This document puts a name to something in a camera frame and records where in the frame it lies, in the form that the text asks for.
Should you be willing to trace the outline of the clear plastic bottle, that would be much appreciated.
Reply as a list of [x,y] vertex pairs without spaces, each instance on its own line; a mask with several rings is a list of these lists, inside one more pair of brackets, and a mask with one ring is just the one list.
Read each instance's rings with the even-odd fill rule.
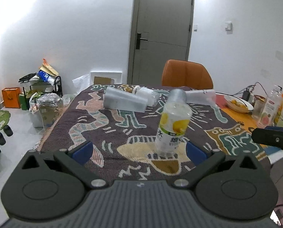
[[257,122],[258,128],[271,126],[275,118],[281,102],[282,87],[274,86],[272,91],[266,97],[263,109]]

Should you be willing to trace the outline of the wide frosted plastic cup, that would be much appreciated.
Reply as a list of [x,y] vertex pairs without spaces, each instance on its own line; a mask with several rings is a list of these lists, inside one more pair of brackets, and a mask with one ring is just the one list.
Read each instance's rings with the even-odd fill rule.
[[121,89],[107,87],[103,97],[103,107],[115,110],[124,110],[144,113],[148,100]]

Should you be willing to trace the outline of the large clear lidded jar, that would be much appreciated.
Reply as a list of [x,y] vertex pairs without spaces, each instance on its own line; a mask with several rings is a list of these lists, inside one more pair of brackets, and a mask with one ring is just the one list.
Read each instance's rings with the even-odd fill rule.
[[56,93],[47,93],[39,97],[38,107],[44,129],[47,130],[54,124],[59,109],[63,107],[63,100]]

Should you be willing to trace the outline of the black storage rack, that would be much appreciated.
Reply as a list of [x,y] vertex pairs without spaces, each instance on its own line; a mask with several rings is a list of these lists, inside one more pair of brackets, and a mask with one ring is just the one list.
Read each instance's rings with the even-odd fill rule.
[[18,83],[22,87],[22,94],[28,98],[31,93],[56,93],[58,96],[63,96],[61,76],[50,76],[47,81],[44,81],[38,73],[31,73],[21,77]]

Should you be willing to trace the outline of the white fruit bowl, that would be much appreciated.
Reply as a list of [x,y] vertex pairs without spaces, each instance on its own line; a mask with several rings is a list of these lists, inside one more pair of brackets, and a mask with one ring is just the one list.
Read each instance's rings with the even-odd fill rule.
[[249,102],[241,98],[231,95],[225,95],[224,99],[226,101],[226,105],[236,112],[245,114],[252,112],[254,109]]

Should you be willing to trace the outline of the orange leather chair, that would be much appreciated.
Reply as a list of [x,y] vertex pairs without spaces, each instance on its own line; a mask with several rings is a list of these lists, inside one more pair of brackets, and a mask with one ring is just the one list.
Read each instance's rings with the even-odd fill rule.
[[214,89],[212,78],[202,64],[181,60],[168,60],[165,63],[162,86]]

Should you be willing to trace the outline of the orange shopping bag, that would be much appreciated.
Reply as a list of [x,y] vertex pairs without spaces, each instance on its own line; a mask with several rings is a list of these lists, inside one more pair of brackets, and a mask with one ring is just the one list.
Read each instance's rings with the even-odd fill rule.
[[6,108],[20,108],[19,94],[21,90],[19,87],[15,88],[4,88],[2,90],[2,97],[4,106]]

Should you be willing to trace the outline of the tall frosted plastic cup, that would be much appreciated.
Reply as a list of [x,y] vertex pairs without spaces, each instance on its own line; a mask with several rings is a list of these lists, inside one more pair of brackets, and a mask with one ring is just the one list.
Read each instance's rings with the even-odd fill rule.
[[172,89],[169,92],[167,103],[185,104],[187,102],[186,92],[182,89]]

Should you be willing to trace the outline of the grey door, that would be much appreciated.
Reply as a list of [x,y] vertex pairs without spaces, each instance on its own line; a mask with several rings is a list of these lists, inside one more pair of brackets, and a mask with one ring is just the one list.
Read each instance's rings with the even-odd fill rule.
[[159,85],[165,63],[188,59],[194,0],[134,0],[128,84]]

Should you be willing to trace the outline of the white paper cup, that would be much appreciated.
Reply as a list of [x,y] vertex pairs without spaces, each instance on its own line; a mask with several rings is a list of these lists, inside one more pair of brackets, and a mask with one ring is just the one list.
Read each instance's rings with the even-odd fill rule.
[[214,89],[200,89],[186,91],[187,103],[198,105],[216,105],[216,92]]

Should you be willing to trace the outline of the patterned woven blanket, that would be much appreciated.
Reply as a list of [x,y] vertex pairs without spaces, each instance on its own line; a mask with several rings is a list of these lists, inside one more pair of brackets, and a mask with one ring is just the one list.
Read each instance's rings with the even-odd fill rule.
[[103,106],[107,86],[92,85],[79,93],[43,135],[42,153],[73,149],[85,141],[94,147],[86,168],[108,182],[163,180],[187,173],[194,164],[186,155],[186,143],[229,155],[252,152],[266,171],[270,161],[264,149],[252,141],[241,120],[234,120],[217,105],[191,104],[192,117],[175,153],[162,158],[154,141],[170,87],[160,86],[156,106],[144,113],[109,110]]

